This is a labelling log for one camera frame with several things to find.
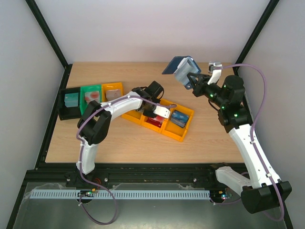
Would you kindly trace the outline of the blue leather card holder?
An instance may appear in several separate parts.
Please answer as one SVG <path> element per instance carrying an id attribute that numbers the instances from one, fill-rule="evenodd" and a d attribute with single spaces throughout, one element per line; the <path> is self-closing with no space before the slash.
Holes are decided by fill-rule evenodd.
<path id="1" fill-rule="evenodd" d="M 173 74 L 175 79 L 180 82 L 187 90 L 192 89 L 188 73 L 201 73 L 200 67 L 191 56 L 175 56 L 166 66 L 162 74 Z"/>

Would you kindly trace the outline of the yellow triple storage bin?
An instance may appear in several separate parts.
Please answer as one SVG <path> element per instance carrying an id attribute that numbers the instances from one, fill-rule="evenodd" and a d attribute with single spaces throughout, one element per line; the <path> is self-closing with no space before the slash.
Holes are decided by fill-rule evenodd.
<path id="1" fill-rule="evenodd" d="M 182 142 L 189 129 L 189 125 L 190 125 L 193 115 L 194 115 L 194 110 L 177 104 L 177 106 L 175 108 L 172 108 L 170 111 L 171 111 L 171 113 L 179 111 L 188 116 L 188 120 L 186 121 L 184 127 L 180 127 L 179 125 L 175 124 L 171 120 L 171 117 L 169 117 L 168 119 L 164 119 L 161 124 L 157 125 L 156 123 L 153 123 L 152 121 L 148 121 L 148 117 L 144 116 L 142 114 L 142 112 L 135 111 L 135 110 L 122 114 L 121 117 L 126 120 L 129 120 L 133 123 L 136 123 L 137 125 L 151 129 L 159 134 L 162 134 L 164 136 L 167 136 L 167 137 L 173 138 L 179 142 Z"/>

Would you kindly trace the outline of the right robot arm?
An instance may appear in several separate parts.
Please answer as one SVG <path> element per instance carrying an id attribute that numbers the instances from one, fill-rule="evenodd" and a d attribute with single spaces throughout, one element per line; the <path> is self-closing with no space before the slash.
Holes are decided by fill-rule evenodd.
<path id="1" fill-rule="evenodd" d="M 210 103 L 218 106 L 219 122 L 237 145 L 249 175 L 246 178 L 229 166 L 216 165 L 215 171 L 208 175 L 209 184 L 213 187 L 222 183 L 228 186 L 240 196 L 249 213 L 275 207 L 284 212 L 284 202 L 292 187 L 274 171 L 254 135 L 251 115 L 242 105 L 245 93 L 242 78 L 229 75 L 222 86 L 205 74 L 188 73 L 187 78 L 196 97 L 204 95 Z"/>

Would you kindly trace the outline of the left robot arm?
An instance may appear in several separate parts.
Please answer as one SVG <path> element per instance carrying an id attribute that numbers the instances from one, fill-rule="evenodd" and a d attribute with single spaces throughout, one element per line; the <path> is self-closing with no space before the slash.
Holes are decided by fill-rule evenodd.
<path id="1" fill-rule="evenodd" d="M 122 114 L 140 110 L 147 117 L 168 118 L 170 106 L 161 105 L 157 98 L 162 92 L 161 85 L 153 81 L 148 87 L 135 87 L 114 100 L 90 102 L 77 124 L 76 138 L 81 142 L 78 170 L 85 175 L 94 170 L 98 144 L 106 138 L 111 122 Z"/>

